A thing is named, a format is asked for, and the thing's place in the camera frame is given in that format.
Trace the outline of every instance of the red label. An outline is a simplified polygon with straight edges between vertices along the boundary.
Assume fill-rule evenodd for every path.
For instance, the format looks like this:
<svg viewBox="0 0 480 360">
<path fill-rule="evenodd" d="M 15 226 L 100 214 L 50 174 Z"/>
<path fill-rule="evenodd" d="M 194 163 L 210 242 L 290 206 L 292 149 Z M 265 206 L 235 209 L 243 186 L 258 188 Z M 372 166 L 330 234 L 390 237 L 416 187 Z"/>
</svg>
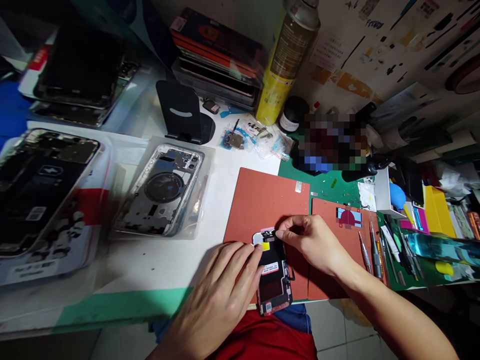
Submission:
<svg viewBox="0 0 480 360">
<path fill-rule="evenodd" d="M 40 71 L 47 63 L 47 60 L 49 59 L 49 52 L 51 49 L 52 45 L 43 45 L 41 49 L 35 54 L 35 57 L 33 58 L 28 68 L 30 70 Z"/>
</svg>

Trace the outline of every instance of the screwdriver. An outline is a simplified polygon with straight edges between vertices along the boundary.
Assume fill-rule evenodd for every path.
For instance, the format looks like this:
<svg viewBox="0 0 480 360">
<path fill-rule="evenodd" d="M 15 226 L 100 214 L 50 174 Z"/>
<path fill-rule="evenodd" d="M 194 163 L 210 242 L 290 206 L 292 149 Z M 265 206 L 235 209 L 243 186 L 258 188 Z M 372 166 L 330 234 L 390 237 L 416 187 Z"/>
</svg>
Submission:
<svg viewBox="0 0 480 360">
<path fill-rule="evenodd" d="M 371 250 L 373 252 L 373 274 L 376 278 L 382 280 L 382 262 L 380 261 L 379 248 L 377 247 L 377 242 L 375 241 L 374 224 L 371 221 L 370 226 Z"/>
</svg>

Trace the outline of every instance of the finger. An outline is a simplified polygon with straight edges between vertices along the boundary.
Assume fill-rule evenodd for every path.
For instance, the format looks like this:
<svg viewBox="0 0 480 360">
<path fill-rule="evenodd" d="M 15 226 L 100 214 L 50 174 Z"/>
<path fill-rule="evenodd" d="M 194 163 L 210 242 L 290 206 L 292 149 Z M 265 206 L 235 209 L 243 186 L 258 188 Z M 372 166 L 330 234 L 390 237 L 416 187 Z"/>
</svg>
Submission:
<svg viewBox="0 0 480 360">
<path fill-rule="evenodd" d="M 249 258 L 250 254 L 254 252 L 254 250 L 255 247 L 253 247 L 251 244 L 245 244 L 240 249 L 238 249 L 236 253 L 233 254 L 233 256 L 231 257 L 230 262 L 228 263 L 225 270 L 223 271 L 223 274 L 218 280 L 221 286 L 224 287 L 228 295 L 230 295 L 232 289 L 234 288 L 235 282 L 239 277 L 240 272 L 244 268 L 247 259 Z"/>
<path fill-rule="evenodd" d="M 293 215 L 293 216 L 290 216 L 289 218 L 282 221 L 282 223 L 278 227 L 278 230 L 283 230 L 283 231 L 288 230 L 294 225 L 304 226 L 304 221 L 305 221 L 306 218 L 308 218 L 308 215 Z"/>
<path fill-rule="evenodd" d="M 297 235 L 296 233 L 289 230 L 277 230 L 275 233 L 276 237 L 282 240 L 284 243 L 297 247 L 300 244 L 300 239 L 302 236 Z"/>
<path fill-rule="evenodd" d="M 230 301 L 243 305 L 245 301 L 250 301 L 252 293 L 252 281 L 259 268 L 260 258 L 262 257 L 262 246 L 255 246 L 255 250 L 245 264 L 243 271 L 231 291 Z"/>
<path fill-rule="evenodd" d="M 220 252 L 222 251 L 222 249 L 224 247 L 226 247 L 228 245 L 230 245 L 230 243 L 221 244 L 211 253 L 210 259 L 208 260 L 207 265 L 203 269 L 203 272 L 200 275 L 200 278 L 198 279 L 198 282 L 201 282 L 202 280 L 204 280 L 207 277 L 207 275 L 210 273 L 210 271 L 214 267 L 215 263 L 217 262 L 217 260 L 219 258 L 219 255 L 220 255 Z"/>
<path fill-rule="evenodd" d="M 259 288 L 259 284 L 260 284 L 260 278 L 262 277 L 262 272 L 264 271 L 264 267 L 265 266 L 259 266 L 257 269 L 256 269 L 256 272 L 255 272 L 255 275 L 253 277 L 253 280 L 251 281 L 251 286 L 250 286 L 250 291 L 248 292 L 250 295 L 246 297 L 244 303 L 243 303 L 243 308 L 244 308 L 244 311 L 243 313 L 241 314 L 241 317 L 243 317 L 245 315 L 245 312 L 247 311 L 247 308 L 249 307 L 250 305 L 250 301 L 252 300 L 252 298 L 254 296 L 256 296 L 257 294 L 257 290 Z"/>
<path fill-rule="evenodd" d="M 227 246 L 221 249 L 220 254 L 218 255 L 218 258 L 210 271 L 212 283 L 216 282 L 220 278 L 220 276 L 222 276 L 232 256 L 234 256 L 237 250 L 242 248 L 244 245 L 245 244 L 243 242 L 237 241 L 237 242 L 229 243 L 227 244 Z"/>
</svg>

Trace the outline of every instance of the black phone stand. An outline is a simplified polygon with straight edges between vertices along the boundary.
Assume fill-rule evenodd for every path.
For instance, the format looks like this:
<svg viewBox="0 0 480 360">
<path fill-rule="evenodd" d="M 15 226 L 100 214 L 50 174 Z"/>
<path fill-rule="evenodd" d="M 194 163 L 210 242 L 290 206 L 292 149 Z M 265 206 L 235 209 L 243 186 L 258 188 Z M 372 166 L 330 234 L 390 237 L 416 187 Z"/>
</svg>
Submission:
<svg viewBox="0 0 480 360">
<path fill-rule="evenodd" d="M 200 112 L 199 98 L 191 87 L 160 80 L 156 83 L 156 93 L 165 119 L 166 138 L 197 145 L 212 139 L 215 122 Z"/>
</svg>

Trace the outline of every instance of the white table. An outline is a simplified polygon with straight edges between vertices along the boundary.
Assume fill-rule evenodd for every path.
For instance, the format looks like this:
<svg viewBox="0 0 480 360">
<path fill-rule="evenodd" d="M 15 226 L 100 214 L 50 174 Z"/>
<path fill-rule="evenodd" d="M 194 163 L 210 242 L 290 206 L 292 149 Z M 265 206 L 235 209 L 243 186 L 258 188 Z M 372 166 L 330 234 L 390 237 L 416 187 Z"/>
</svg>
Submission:
<svg viewBox="0 0 480 360">
<path fill-rule="evenodd" d="M 152 98 L 143 138 L 166 132 L 158 98 Z M 213 139 L 205 146 L 215 149 L 215 159 L 204 198 L 204 212 L 195 240 L 112 240 L 108 254 L 100 258 L 96 291 L 80 303 L 58 307 L 0 323 L 0 340 L 67 331 L 146 322 L 174 314 L 195 284 L 196 274 L 209 250 L 223 241 L 241 167 L 278 174 L 280 160 L 261 160 L 255 150 L 226 150 L 218 146 L 225 127 L 246 114 L 212 115 Z M 127 169 L 125 191 L 135 168 Z"/>
</svg>

